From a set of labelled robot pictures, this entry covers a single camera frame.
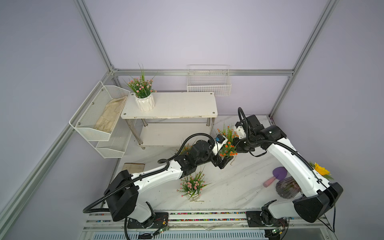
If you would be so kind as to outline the orange flower plant white pot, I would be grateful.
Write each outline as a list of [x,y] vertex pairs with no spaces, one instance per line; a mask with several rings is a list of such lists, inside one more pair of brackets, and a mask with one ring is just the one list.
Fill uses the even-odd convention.
[[192,145],[186,144],[183,147],[183,150],[181,151],[180,155],[187,155],[191,148],[192,148]]

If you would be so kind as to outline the pink flower plant white pot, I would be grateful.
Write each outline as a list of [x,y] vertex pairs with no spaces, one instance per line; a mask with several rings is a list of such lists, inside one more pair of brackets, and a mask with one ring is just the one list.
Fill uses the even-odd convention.
[[139,110],[143,112],[151,111],[155,108],[155,98],[153,93],[154,75],[152,78],[146,79],[145,69],[143,65],[139,64],[140,76],[138,78],[131,77],[131,80],[126,82],[126,85],[133,91],[135,102]]

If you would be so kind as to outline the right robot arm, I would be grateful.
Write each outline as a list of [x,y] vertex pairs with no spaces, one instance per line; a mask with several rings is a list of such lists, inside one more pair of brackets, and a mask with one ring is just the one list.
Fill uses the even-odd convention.
[[261,218],[265,225],[280,218],[301,218],[314,223],[331,208],[343,193],[339,183],[330,183],[293,147],[287,135],[278,126],[265,128],[252,115],[240,116],[235,124],[238,137],[234,145],[238,153],[250,153],[262,148],[273,155],[294,178],[301,189],[298,199],[278,202],[270,201],[262,207]]

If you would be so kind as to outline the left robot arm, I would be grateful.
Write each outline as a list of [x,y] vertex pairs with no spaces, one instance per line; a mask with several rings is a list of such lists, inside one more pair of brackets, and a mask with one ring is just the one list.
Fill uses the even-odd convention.
[[191,174],[198,166],[207,163],[223,169],[227,162],[220,151],[229,145],[226,137],[218,135],[213,140],[198,140],[189,150],[177,152],[171,160],[160,160],[164,167],[136,174],[121,171],[104,192],[112,220],[118,222],[131,218],[140,223],[152,220],[154,211],[149,202],[140,199],[140,194],[170,181],[183,180],[186,186],[181,188],[181,192],[184,195],[199,194],[202,184],[198,181],[202,180],[202,174],[194,178]]

